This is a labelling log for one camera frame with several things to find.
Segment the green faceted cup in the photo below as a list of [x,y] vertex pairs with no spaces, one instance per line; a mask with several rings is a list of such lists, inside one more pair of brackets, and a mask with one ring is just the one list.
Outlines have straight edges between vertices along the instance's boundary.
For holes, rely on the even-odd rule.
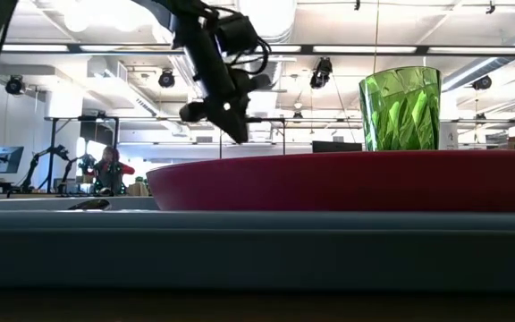
[[440,72],[402,67],[378,72],[359,84],[368,151],[438,149]]

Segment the red plate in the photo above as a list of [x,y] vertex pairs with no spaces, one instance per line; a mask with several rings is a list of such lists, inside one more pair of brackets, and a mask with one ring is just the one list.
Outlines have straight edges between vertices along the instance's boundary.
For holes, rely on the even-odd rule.
[[515,151],[247,157],[147,177],[162,210],[515,211]]

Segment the person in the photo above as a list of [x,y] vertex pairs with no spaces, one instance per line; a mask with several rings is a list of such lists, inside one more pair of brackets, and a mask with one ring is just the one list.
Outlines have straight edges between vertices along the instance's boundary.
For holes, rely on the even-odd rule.
[[119,158],[120,155],[116,148],[108,146],[103,150],[103,157],[95,164],[92,172],[97,179],[95,182],[96,192],[107,188],[114,195],[124,194],[122,176],[134,174],[134,168],[120,162]]

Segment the ceiling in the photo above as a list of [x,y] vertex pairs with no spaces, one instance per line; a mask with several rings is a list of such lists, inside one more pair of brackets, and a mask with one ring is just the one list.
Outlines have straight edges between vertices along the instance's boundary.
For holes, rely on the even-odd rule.
[[[264,5],[275,1],[262,1]],[[133,32],[122,32],[105,25],[91,25],[82,32],[65,27],[64,3],[68,0],[21,0],[13,17],[9,42],[24,43],[155,43],[148,19],[139,23]],[[233,0],[213,0],[210,4],[235,8]],[[298,0],[290,43],[294,44],[399,44],[399,45],[475,45],[507,44],[515,37],[515,0],[497,0],[493,14],[485,14],[488,0],[362,0],[358,11],[355,1]],[[264,15],[274,11],[264,11]],[[334,56],[333,77],[323,88],[312,90],[308,81],[317,56],[295,56],[294,62],[283,63],[279,80],[281,93],[277,95],[275,110],[270,116],[291,116],[294,104],[302,104],[304,116],[359,117],[359,82],[385,69],[411,65],[427,65],[451,75],[470,64],[467,57],[372,57]],[[73,55],[3,55],[2,64],[49,64],[84,84],[87,76],[81,66],[87,56]],[[171,89],[161,89],[156,80],[164,68],[172,68],[168,56],[117,56],[129,70],[129,81],[150,100],[163,104],[176,103],[171,109],[177,113],[188,99],[189,87],[176,77]],[[515,62],[492,72],[494,85],[489,90],[476,92],[460,88],[453,91],[460,117],[470,118],[476,112],[494,110],[491,118],[515,117]],[[100,93],[106,98],[109,93]],[[152,130],[150,124],[145,130]]]

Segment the robot arm on table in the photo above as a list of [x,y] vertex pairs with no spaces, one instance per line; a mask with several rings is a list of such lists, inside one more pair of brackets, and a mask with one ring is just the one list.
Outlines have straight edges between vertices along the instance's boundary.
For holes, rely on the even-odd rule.
[[[184,47],[196,74],[194,80],[203,92],[202,102],[192,102],[180,111],[184,122],[198,122],[204,118],[225,131],[236,142],[248,140],[246,109],[248,93],[269,85],[269,78],[260,74],[265,70],[271,52],[269,45],[258,36],[248,17],[230,9],[210,6],[199,0],[131,0],[140,4],[160,21],[166,13],[172,14],[173,47]],[[0,0],[1,41],[6,33],[17,0]],[[256,71],[235,68],[249,60],[243,55],[254,55],[261,47],[262,65]],[[234,56],[225,63],[222,54]]]

